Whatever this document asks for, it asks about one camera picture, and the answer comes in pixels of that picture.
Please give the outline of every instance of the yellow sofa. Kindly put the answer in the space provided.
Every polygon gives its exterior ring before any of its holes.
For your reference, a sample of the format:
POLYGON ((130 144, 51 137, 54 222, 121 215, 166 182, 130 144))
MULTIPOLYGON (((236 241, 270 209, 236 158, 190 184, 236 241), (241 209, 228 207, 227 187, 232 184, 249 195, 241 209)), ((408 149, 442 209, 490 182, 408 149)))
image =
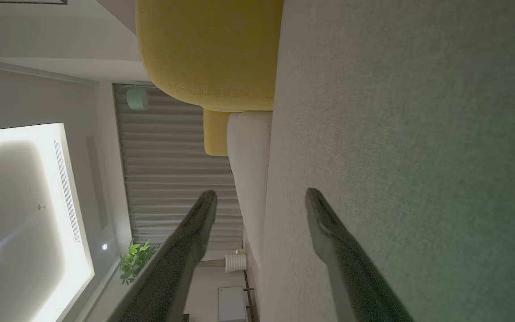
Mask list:
POLYGON ((204 108, 204 147, 226 156, 229 113, 273 110, 283 0, 137 0, 145 69, 204 108))

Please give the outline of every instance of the white cabinet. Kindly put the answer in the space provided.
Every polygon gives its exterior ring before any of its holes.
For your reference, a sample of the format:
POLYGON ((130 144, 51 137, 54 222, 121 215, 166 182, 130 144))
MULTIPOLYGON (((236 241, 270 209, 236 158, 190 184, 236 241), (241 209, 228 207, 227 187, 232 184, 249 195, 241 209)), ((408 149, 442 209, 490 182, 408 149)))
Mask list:
POLYGON ((245 304, 241 287, 218 289, 218 321, 245 322, 245 304))

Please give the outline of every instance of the green plant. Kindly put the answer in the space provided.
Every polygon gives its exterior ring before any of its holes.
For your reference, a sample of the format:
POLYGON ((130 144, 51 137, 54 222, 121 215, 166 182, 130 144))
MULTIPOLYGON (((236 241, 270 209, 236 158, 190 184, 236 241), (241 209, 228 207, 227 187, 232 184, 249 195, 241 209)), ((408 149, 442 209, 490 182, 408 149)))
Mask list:
POLYGON ((158 246, 150 245, 150 240, 147 240, 143 246, 134 242, 135 239, 133 238, 128 246, 128 254, 120 257, 120 279, 123 284, 126 283, 127 285, 135 281, 137 275, 158 249, 158 246))

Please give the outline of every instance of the white cushion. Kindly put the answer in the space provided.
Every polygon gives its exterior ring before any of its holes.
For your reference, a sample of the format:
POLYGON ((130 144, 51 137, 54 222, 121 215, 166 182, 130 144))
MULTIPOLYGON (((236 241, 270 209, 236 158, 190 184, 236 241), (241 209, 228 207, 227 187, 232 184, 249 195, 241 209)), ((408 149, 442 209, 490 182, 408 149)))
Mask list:
POLYGON ((228 157, 236 184, 247 241, 257 269, 262 267, 272 112, 230 114, 228 157))

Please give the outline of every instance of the fabric texture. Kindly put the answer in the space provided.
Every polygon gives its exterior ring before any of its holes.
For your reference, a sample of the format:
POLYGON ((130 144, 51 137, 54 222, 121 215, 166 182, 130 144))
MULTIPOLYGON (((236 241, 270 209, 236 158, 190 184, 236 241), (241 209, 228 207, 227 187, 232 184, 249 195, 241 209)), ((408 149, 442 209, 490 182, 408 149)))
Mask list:
POLYGON ((316 187, 415 321, 515 321, 515 0, 286 0, 273 113, 261 320, 337 320, 316 187))
POLYGON ((283 0, 137 0, 147 73, 178 100, 272 110, 283 0))
POLYGON ((231 114, 228 155, 257 273, 262 268, 263 222, 266 211, 272 112, 231 114))
POLYGON ((229 113, 204 109, 204 149, 208 155, 227 157, 228 117, 229 113))

